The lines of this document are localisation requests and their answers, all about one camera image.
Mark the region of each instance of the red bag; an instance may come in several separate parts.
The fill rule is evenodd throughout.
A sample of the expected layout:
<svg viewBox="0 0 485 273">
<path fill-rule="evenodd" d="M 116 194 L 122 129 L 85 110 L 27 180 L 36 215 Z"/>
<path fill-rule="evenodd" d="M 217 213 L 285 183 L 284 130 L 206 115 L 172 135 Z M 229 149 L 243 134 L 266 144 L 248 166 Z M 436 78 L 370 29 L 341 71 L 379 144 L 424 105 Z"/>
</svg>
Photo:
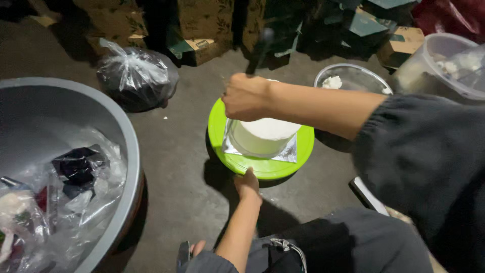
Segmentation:
<svg viewBox="0 0 485 273">
<path fill-rule="evenodd" d="M 423 0 L 412 14 L 425 35 L 447 32 L 485 42 L 484 0 Z"/>
</svg>

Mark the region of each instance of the white frosted cake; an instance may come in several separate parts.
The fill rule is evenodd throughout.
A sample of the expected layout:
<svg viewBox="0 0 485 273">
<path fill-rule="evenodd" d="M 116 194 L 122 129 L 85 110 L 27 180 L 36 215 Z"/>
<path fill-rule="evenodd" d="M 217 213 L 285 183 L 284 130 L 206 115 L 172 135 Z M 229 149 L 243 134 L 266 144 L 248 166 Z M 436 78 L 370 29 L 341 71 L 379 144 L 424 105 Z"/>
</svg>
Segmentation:
<svg viewBox="0 0 485 273">
<path fill-rule="evenodd" d="M 235 120 L 229 137 L 242 154 L 272 158 L 286 147 L 300 127 L 300 124 L 270 118 L 252 122 Z"/>
</svg>

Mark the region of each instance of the leg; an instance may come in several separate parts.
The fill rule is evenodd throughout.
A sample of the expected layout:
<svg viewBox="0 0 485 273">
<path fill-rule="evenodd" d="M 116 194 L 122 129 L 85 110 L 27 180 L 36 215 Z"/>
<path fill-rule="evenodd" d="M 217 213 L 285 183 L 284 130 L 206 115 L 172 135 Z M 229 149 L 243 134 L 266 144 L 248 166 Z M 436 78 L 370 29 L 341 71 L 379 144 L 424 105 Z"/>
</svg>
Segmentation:
<svg viewBox="0 0 485 273">
<path fill-rule="evenodd" d="M 433 273 L 424 243 L 408 224 L 364 208 L 338 211 L 278 237 L 296 242 L 309 272 Z"/>
</svg>

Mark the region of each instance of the black trash bag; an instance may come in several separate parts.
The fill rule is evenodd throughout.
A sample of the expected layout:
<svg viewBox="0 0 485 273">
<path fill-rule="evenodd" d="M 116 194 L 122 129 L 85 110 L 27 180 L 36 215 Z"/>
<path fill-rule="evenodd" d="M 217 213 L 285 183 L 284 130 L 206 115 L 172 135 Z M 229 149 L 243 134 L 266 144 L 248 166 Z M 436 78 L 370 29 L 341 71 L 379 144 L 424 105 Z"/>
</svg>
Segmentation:
<svg viewBox="0 0 485 273">
<path fill-rule="evenodd" d="M 103 57 L 97 77 L 103 90 L 126 112 L 143 112 L 166 104 L 176 90 L 177 67 L 158 52 L 121 48 L 99 39 L 111 53 Z"/>
<path fill-rule="evenodd" d="M 92 198 L 95 196 L 96 177 L 107 178 L 110 161 L 101 147 L 95 144 L 88 148 L 73 149 L 53 159 L 52 164 L 64 183 L 64 194 L 74 199 L 87 190 L 93 192 Z"/>
</svg>

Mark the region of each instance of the gray pants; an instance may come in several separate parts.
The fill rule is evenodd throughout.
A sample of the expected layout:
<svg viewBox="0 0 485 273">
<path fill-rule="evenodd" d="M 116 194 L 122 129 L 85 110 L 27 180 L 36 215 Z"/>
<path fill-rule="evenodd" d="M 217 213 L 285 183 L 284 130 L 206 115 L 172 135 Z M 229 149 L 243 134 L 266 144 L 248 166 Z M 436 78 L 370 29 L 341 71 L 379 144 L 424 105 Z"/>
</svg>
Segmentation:
<svg viewBox="0 0 485 273">
<path fill-rule="evenodd" d="M 309 273 L 433 273 L 423 241 L 408 224 L 364 208 L 337 211 L 253 241 L 246 273 L 276 272 L 271 238 L 298 246 Z"/>
</svg>

